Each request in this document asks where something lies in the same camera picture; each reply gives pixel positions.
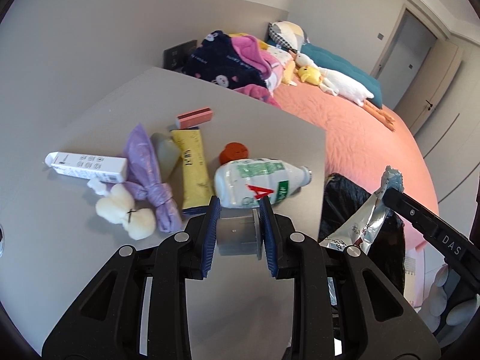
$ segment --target pink bedspread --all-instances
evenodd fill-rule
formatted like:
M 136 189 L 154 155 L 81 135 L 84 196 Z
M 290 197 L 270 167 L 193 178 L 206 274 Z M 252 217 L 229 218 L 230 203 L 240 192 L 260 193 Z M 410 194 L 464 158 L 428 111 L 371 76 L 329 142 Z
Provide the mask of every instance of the pink bedspread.
M 395 118 L 395 132 L 391 132 L 350 101 L 295 81 L 297 87 L 282 84 L 274 97 L 283 110 L 326 130 L 325 175 L 340 173 L 372 193 L 390 165 L 402 172 L 405 193 L 438 214 L 430 173 L 399 116 L 386 109 Z M 422 235 L 410 222 L 404 222 L 406 248 L 423 247 Z

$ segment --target pink box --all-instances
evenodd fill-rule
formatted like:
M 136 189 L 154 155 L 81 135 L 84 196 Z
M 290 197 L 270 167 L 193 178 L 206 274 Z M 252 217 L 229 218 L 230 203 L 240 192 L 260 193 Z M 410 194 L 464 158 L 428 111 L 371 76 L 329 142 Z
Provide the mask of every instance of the pink box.
M 200 123 L 205 123 L 212 120 L 213 111 L 206 107 L 197 109 L 196 111 L 187 112 L 177 116 L 175 124 L 180 130 L 198 126 Z

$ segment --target teal pillow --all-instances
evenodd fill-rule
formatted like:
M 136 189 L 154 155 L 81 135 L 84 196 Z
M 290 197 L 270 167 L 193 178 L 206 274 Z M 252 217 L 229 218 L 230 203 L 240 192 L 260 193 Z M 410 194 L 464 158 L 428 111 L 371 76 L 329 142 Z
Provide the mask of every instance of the teal pillow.
M 332 71 L 339 71 L 364 85 L 374 95 L 373 99 L 369 99 L 370 102 L 382 109 L 382 89 L 378 80 L 352 65 L 346 59 L 311 43 L 304 44 L 301 52 L 308 55 L 318 66 Z

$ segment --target green label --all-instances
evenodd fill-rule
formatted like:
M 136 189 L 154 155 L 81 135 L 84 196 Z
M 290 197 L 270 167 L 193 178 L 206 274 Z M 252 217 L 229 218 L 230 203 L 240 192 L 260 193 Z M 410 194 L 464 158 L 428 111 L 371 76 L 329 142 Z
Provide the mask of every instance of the green label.
M 277 191 L 277 198 L 275 199 L 275 203 L 281 202 L 285 200 L 289 193 L 289 181 L 280 181 L 278 183 L 278 191 Z
M 242 179 L 247 177 L 271 175 L 278 170 L 285 170 L 281 162 L 244 163 L 237 165 Z

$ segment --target red cap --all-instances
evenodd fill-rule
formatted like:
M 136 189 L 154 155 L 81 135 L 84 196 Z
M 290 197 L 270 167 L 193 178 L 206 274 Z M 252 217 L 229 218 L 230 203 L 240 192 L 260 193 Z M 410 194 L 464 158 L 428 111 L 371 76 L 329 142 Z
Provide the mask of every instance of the red cap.
M 242 145 L 238 142 L 231 142 L 225 149 L 220 153 L 219 160 L 220 164 L 224 165 L 227 162 L 235 161 L 235 160 L 243 160 L 248 158 L 248 149 L 245 145 Z

